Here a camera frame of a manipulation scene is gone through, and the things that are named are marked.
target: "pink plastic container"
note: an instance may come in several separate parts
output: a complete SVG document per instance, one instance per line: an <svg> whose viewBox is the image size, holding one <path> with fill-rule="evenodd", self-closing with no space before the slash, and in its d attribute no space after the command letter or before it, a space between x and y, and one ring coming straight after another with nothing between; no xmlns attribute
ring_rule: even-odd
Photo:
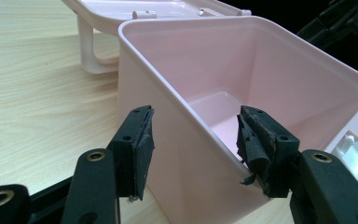
<svg viewBox="0 0 358 224"><path fill-rule="evenodd" d="M126 21L118 29L120 119L155 108L148 186L172 223L231 223L268 200L235 146L240 105L332 151L358 138L358 72L254 16Z"/></svg>

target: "white latch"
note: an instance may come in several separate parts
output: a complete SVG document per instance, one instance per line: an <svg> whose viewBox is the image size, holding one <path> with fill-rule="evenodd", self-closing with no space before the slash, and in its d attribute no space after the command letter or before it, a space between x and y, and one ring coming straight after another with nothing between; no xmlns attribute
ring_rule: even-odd
<svg viewBox="0 0 358 224"><path fill-rule="evenodd" d="M355 137L346 134L334 148L332 154L345 164L358 181L358 141L355 142Z"/></svg>
<svg viewBox="0 0 358 224"><path fill-rule="evenodd" d="M138 19L156 19L157 13L156 11L133 11L132 12L132 19L138 20Z"/></svg>
<svg viewBox="0 0 358 224"><path fill-rule="evenodd" d="M252 11L243 9L238 12L237 16L252 16Z"/></svg>

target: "container handle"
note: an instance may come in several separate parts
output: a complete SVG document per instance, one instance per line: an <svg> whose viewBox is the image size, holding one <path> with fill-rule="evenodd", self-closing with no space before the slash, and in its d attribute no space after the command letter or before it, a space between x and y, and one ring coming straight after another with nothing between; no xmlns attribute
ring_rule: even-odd
<svg viewBox="0 0 358 224"><path fill-rule="evenodd" d="M101 59L94 53L93 27L77 15L77 27L80 37L80 57L84 69L92 74L103 74L118 71L118 57Z"/></svg>

